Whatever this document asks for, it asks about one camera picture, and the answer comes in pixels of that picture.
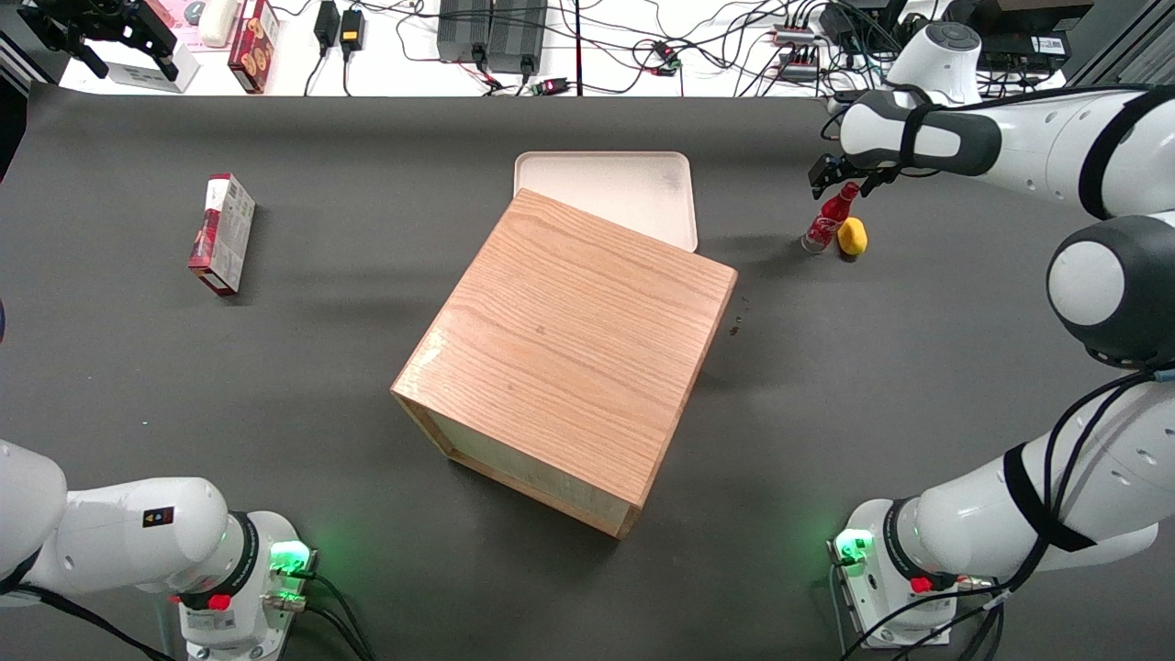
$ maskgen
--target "label sticker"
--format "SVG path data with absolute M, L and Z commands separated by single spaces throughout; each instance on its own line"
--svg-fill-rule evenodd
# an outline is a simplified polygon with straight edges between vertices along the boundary
M 143 512 L 143 528 L 170 526 L 173 522 L 175 522 L 174 507 L 160 507 L 157 510 L 148 510 L 147 512 Z
M 1038 53 L 1046 55 L 1063 55 L 1065 42 L 1055 36 L 1033 36 L 1032 45 Z
M 223 632 L 236 628 L 231 611 L 188 611 L 188 628 L 196 632 Z

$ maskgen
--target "power supply unit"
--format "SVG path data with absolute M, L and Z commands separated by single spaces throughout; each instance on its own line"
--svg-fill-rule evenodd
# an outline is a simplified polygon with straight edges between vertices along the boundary
M 490 70 L 535 75 L 543 58 L 548 0 L 497 0 L 490 23 Z
M 441 0 L 437 53 L 443 62 L 478 62 L 490 43 L 491 0 Z

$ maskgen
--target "yellow fruit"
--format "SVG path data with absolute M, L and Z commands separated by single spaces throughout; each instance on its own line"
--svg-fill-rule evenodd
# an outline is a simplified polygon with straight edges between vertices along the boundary
M 861 218 L 850 216 L 837 230 L 837 241 L 846 255 L 857 256 L 864 252 L 865 248 L 870 245 L 870 236 L 865 232 L 865 223 L 861 222 Z

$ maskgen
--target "white box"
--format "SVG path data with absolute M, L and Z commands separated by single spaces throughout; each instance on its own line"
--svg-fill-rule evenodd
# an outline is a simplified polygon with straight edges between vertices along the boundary
M 175 42 L 175 48 L 172 50 L 172 62 L 180 69 L 175 82 L 168 80 L 163 75 L 163 72 L 154 66 L 139 67 L 120 65 L 118 62 L 107 62 L 107 65 L 110 67 L 109 79 L 114 82 L 182 94 L 188 88 L 188 85 L 192 83 L 192 79 L 196 77 L 196 72 L 200 70 L 200 62 L 196 61 L 182 41 Z

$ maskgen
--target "gray table surface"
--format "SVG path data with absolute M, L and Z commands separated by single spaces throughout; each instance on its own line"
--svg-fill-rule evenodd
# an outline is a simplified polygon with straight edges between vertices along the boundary
M 286 514 L 383 659 L 834 660 L 822 545 L 848 512 L 971 471 L 1113 377 L 1045 294 L 1077 211 L 906 180 L 857 204 L 864 258 L 803 254 L 828 147 L 812 101 L 42 87 L 31 115 L 0 183 L 0 436 L 73 488 L 200 475 Z M 446 463 L 388 394 L 530 149 L 685 153 L 698 251 L 740 272 L 740 332 L 716 340 L 619 544 Z M 184 268 L 224 170 L 262 207 L 230 299 Z M 1141 557 L 1034 578 L 1000 659 L 1169 659 L 1173 561 L 1164 530 Z M 83 602 L 159 643 L 153 598 Z M 140 657 L 47 608 L 0 627 L 6 660 Z M 309 618 L 287 654 L 344 657 Z

